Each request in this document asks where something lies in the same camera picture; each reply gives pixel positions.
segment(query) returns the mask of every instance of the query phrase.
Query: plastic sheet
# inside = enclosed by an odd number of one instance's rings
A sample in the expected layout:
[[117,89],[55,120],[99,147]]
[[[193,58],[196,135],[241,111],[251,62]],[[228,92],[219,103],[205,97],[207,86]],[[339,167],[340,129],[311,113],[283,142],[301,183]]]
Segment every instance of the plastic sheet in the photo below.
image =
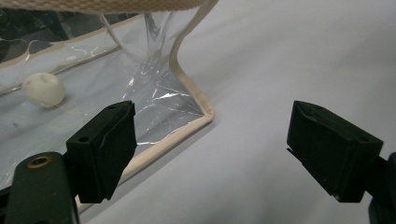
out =
[[[11,184],[15,166],[23,159],[44,151],[64,153],[65,141],[107,105],[135,103],[135,155],[202,117],[200,106],[169,66],[175,41],[197,11],[134,14],[110,29],[104,16],[91,15],[101,24],[99,30],[58,42],[33,39],[21,56],[4,57],[0,189]],[[37,43],[43,48],[32,53]],[[56,74],[64,82],[66,97],[60,105],[37,107],[19,91],[23,79],[36,72]]]

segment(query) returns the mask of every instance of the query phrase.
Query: beige strap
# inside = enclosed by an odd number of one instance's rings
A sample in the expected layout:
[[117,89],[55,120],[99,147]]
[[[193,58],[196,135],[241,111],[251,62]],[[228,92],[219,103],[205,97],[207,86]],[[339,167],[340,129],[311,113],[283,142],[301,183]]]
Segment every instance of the beige strap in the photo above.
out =
[[120,13],[187,10],[204,2],[205,0],[0,0],[0,7]]

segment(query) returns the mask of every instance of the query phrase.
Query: white ball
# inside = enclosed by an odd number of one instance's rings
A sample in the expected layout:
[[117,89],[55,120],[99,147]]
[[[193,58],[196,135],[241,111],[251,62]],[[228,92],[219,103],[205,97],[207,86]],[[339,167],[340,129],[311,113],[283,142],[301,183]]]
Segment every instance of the white ball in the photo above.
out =
[[53,74],[36,73],[22,82],[22,92],[35,105],[53,107],[65,96],[64,84]]

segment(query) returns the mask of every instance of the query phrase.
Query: beige fabric trim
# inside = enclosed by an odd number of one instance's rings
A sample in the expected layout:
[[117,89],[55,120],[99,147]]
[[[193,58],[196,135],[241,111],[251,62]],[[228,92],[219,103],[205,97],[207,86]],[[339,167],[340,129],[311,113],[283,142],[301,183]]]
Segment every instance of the beige fabric trim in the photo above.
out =
[[205,0],[0,0],[0,7],[30,10],[120,13],[187,10]]
[[[122,173],[119,185],[124,183],[132,176],[137,175],[145,167],[158,160],[163,154],[176,146],[177,143],[181,142],[183,139],[187,138],[188,136],[205,126],[214,118],[215,113],[212,105],[209,103],[206,96],[201,92],[201,90],[182,70],[180,64],[178,63],[177,53],[184,37],[186,37],[186,35],[189,34],[195,28],[195,26],[198,25],[198,23],[207,15],[207,13],[209,13],[209,11],[215,6],[217,2],[218,0],[205,1],[205,3],[198,10],[195,17],[190,22],[190,24],[187,26],[186,30],[176,40],[169,60],[169,65],[174,72],[174,75],[190,92],[191,96],[195,99],[195,102],[198,104],[198,106],[200,106],[201,110],[203,111],[204,116],[192,121],[190,124],[180,128],[176,132],[171,133],[169,136],[167,136],[165,139],[163,139],[153,147],[150,147],[149,149],[134,157]],[[77,203],[78,210],[80,212],[85,211],[91,206],[91,204],[81,204],[79,202],[79,199],[77,199]]]

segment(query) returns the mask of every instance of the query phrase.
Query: clear plastic bag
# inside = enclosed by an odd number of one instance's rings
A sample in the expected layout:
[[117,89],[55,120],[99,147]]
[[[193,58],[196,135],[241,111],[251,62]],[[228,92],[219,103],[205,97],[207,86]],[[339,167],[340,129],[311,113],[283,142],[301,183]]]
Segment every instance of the clear plastic bag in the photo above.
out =
[[[177,50],[215,2],[142,14],[75,13],[84,22],[92,20],[95,29],[74,18],[68,26],[80,25],[78,35],[60,41],[33,38],[20,42],[29,43],[25,46],[12,46],[25,51],[6,54],[0,63],[0,189],[11,184],[23,159],[44,151],[64,153],[65,141],[107,105],[135,103],[138,147],[123,179],[208,123],[211,106],[179,67]],[[9,7],[7,1],[0,6]],[[48,26],[42,30],[53,32]],[[59,105],[33,105],[20,91],[23,80],[38,72],[55,74],[64,83],[66,96]]]

